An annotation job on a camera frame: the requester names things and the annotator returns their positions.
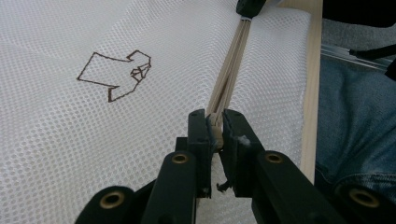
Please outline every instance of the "black plastic part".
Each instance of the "black plastic part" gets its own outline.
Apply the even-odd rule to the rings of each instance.
[[[96,193],[88,202],[88,204],[82,210],[81,214],[78,216],[76,223],[140,223],[154,184],[155,180],[151,181],[137,192],[119,186],[102,189],[101,191]],[[116,206],[114,208],[103,208],[101,206],[101,200],[108,193],[112,192],[120,192],[123,195],[123,202],[119,206]]]
[[[393,60],[393,62],[389,65],[385,76],[392,79],[393,81],[396,81],[396,59]]]
[[[245,116],[230,109],[223,113],[223,140],[219,155],[227,180],[236,197],[251,198],[257,183],[256,156],[264,147]]]
[[[259,15],[265,0],[239,0],[236,4],[236,13],[243,17],[253,18]]]
[[[101,200],[111,192],[121,192],[123,202],[110,209],[105,209],[100,205]],[[96,224],[96,223],[130,223],[132,220],[132,205],[134,201],[134,191],[125,187],[109,187],[96,193],[90,202],[85,206],[79,215],[77,224]]]
[[[197,160],[196,181],[198,198],[210,198],[212,194],[211,166],[215,144],[210,130],[211,126],[208,120],[205,119],[205,111],[203,109],[195,110],[189,114],[187,150]]]
[[[385,58],[396,54],[396,44],[389,45],[380,49],[369,49],[369,50],[354,50],[349,51],[350,55],[356,56],[357,58],[374,60],[379,58]]]
[[[287,156],[265,151],[256,160],[262,194],[268,197],[280,223],[346,223]],[[260,197],[256,192],[253,200]],[[265,215],[262,210],[255,213],[255,217]]]
[[[374,27],[396,22],[394,0],[324,0],[323,18]]]
[[[187,150],[187,137],[177,137],[175,151],[186,151]]]
[[[384,196],[358,185],[335,190],[334,205],[348,223],[396,223],[396,205]]]
[[[195,223],[195,165],[187,151],[165,157],[141,223]]]

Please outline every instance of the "blue jeans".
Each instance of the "blue jeans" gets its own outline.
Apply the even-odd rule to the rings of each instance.
[[[315,185],[331,196],[344,184],[396,203],[396,82],[322,57]]]

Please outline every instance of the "person's leg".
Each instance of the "person's leg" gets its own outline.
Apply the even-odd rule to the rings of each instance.
[[[378,71],[323,58],[316,186],[332,195],[358,184],[396,203],[396,82]]]

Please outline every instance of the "metal bar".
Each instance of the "metal bar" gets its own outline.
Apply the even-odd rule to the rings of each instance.
[[[359,64],[362,66],[378,69],[381,71],[387,71],[388,66],[391,64],[392,60],[390,59],[375,59],[375,60],[365,60],[357,58],[356,56],[349,54],[349,49],[344,49],[336,46],[321,45],[321,55],[325,55],[328,57],[340,59],[343,61],[347,61],[350,63]]]

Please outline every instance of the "brown outline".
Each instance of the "brown outline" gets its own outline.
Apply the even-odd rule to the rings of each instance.
[[[101,57],[104,57],[104,58],[106,58],[106,59],[109,59],[109,60],[128,63],[128,62],[133,62],[133,61],[134,61],[133,59],[131,59],[131,57],[134,56],[134,54],[136,54],[137,52],[139,52],[139,53],[145,55],[146,57],[148,57],[148,63],[145,63],[145,64],[142,64],[142,65],[140,65],[140,66],[137,66],[137,70],[139,71],[139,74],[142,75],[142,79],[140,79],[140,80],[138,80],[138,79],[135,77],[135,75],[137,75],[137,74],[132,74],[132,71],[131,71],[131,74],[130,74],[130,75],[131,75],[132,78],[134,78],[134,79],[137,81],[137,84],[134,86],[134,89],[133,89],[133,90],[128,91],[127,93],[123,94],[122,96],[119,96],[119,97],[117,97],[117,98],[115,98],[115,99],[112,99],[112,97],[111,97],[111,92],[112,92],[114,89],[118,88],[119,86],[112,86],[112,85],[108,85],[108,84],[106,84],[106,83],[100,83],[100,82],[95,82],[95,81],[90,81],[90,80],[81,79],[82,74],[84,73],[85,69],[87,68],[88,64],[91,62],[91,60],[92,60],[92,58],[93,58],[93,56],[94,56],[95,54],[97,54],[97,55],[99,55],[99,56],[101,56]],[[103,54],[100,54],[100,53],[98,53],[98,52],[94,52],[94,53],[92,54],[91,58],[90,58],[90,59],[88,60],[88,62],[85,64],[85,66],[84,66],[84,68],[82,69],[81,73],[78,75],[77,81],[85,81],[85,82],[91,82],[91,83],[97,84],[97,85],[107,86],[107,87],[108,87],[108,90],[107,90],[107,94],[108,94],[107,101],[108,101],[109,103],[114,102],[114,101],[116,101],[116,100],[118,100],[118,99],[120,99],[120,98],[122,98],[122,97],[128,95],[129,93],[133,92],[133,91],[137,88],[137,86],[140,84],[140,82],[146,77],[146,73],[147,73],[147,72],[149,71],[149,69],[151,68],[151,57],[148,56],[147,54],[143,53],[142,51],[138,50],[138,49],[135,50],[134,52],[132,52],[130,55],[128,55],[128,56],[126,57],[126,59],[127,59],[127,60],[120,60],[120,59],[110,58],[110,57],[107,57],[107,56],[105,56],[105,55],[103,55]],[[143,71],[146,70],[146,69],[142,70],[142,67],[147,67],[147,68],[146,68],[147,71],[146,71],[145,74],[143,74]]]

